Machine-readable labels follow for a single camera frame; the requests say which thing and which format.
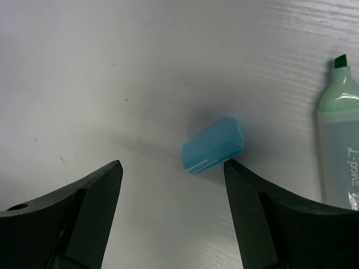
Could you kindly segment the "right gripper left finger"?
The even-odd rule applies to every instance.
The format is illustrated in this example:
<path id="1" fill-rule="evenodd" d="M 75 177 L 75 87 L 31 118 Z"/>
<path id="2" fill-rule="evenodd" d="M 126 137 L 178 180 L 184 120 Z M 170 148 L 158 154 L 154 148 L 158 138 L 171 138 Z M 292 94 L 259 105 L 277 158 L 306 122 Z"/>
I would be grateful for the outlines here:
<path id="1" fill-rule="evenodd" d="M 122 177 L 112 161 L 1 211 L 1 268 L 101 268 Z"/>

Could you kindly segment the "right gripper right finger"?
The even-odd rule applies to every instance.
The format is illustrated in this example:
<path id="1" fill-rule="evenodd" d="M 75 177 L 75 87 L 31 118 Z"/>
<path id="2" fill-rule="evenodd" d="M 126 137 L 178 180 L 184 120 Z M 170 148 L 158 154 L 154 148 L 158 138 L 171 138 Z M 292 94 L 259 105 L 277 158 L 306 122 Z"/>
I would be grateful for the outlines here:
<path id="1" fill-rule="evenodd" d="M 239 162 L 225 186 L 244 268 L 357 268 L 358 212 L 303 198 Z"/>

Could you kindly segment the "blue highlighter cap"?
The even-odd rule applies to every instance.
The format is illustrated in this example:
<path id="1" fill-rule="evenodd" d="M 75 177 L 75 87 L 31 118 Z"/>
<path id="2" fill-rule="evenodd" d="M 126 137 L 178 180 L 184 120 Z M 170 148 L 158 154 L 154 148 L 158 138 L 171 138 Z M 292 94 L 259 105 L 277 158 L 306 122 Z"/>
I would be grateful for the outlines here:
<path id="1" fill-rule="evenodd" d="M 182 146 L 182 165 L 189 173 L 200 174 L 238 156 L 244 146 L 245 138 L 239 122 L 226 117 Z"/>

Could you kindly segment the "green grey highlighter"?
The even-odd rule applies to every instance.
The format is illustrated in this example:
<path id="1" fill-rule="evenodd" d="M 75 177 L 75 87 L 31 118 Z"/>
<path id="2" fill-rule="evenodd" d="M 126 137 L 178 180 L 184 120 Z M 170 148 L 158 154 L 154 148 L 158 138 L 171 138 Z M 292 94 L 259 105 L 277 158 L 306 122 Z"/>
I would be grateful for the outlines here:
<path id="1" fill-rule="evenodd" d="M 325 202 L 357 211 L 358 83 L 345 54 L 334 59 L 331 74 L 317 108 Z"/>

